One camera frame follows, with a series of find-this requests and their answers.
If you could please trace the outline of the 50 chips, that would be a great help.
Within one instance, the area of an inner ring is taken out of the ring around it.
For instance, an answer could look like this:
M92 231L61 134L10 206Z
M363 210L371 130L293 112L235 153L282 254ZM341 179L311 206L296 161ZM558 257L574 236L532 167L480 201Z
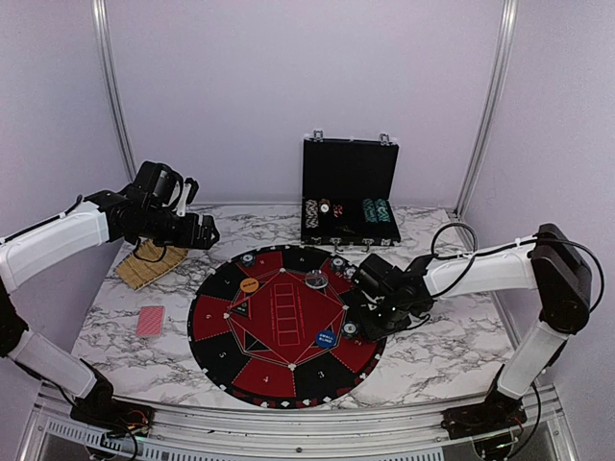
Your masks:
M333 257L330 266L334 272L342 272L346 267L346 261L342 257Z
M241 263L244 267L252 267L256 263L256 256L254 254L245 254L241 256Z
M345 339L354 339L358 335L358 326L354 322L345 322L341 328L341 335Z

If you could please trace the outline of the blue small blind button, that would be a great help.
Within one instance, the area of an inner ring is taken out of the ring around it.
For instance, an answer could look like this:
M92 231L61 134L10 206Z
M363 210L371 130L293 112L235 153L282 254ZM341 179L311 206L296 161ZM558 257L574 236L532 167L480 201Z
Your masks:
M331 330L319 331L315 336L314 344L320 349L332 349L337 345L337 335Z

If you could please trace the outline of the clear acrylic dealer button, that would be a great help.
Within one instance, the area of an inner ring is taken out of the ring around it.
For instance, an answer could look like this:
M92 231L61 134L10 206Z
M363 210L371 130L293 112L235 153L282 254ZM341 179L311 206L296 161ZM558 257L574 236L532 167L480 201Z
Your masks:
M311 270L306 273L305 284L314 290L325 289L329 284L328 276L320 269Z

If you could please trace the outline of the orange big blind button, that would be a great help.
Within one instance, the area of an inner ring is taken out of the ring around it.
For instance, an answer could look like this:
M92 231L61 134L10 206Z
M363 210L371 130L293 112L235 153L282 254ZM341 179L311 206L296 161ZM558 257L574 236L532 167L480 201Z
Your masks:
M252 294L259 289L260 283L255 278L246 278L241 281L239 288L243 293Z

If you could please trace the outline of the black triangular all-in marker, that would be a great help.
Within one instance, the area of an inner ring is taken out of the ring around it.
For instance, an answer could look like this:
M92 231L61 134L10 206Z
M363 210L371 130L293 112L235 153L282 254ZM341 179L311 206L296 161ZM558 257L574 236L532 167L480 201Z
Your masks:
M250 319L251 318L251 303L248 299L243 300L241 303L234 305L230 309L230 312L232 314L236 314L236 315L243 316L245 318Z

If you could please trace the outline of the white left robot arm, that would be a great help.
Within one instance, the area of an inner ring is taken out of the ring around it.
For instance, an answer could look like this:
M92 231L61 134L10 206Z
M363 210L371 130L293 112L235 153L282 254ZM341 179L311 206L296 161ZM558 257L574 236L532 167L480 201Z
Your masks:
M208 250L220 239L210 215L179 213L173 207L128 193L101 191L1 242L1 354L58 385L78 400L101 427L120 421L111 384L83 360L30 329L11 301L25 281L89 248L141 238L164 247Z

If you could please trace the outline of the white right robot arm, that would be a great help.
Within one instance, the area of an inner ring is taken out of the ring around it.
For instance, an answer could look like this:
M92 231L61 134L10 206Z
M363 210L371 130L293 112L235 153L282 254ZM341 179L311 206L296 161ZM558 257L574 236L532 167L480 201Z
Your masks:
M587 326L602 299L592 293L595 279L604 279L598 259L555 224L543 224L531 236L488 249L454 255L431 249L405 269L369 255L352 276L368 299L360 322L371 341L407 328L411 317L428 313L440 299L479 292L537 291L541 303L537 320L477 408L476 421L486 430L499 428L512 416L568 338Z

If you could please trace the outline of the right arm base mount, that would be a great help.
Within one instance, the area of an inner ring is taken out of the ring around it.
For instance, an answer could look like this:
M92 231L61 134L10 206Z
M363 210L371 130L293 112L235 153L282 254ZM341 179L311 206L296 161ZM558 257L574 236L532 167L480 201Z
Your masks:
M446 409L442 416L441 427L452 440L507 429L528 420L522 399L502 394L495 384L483 401Z

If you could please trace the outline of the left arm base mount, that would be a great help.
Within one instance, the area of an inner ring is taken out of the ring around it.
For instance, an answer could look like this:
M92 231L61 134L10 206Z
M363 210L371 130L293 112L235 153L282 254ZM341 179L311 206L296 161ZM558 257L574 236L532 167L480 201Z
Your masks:
M70 412L73 420L106 428L117 436L125 432L148 435L153 415L148 405L117 400L105 379L98 379L84 398L74 398Z

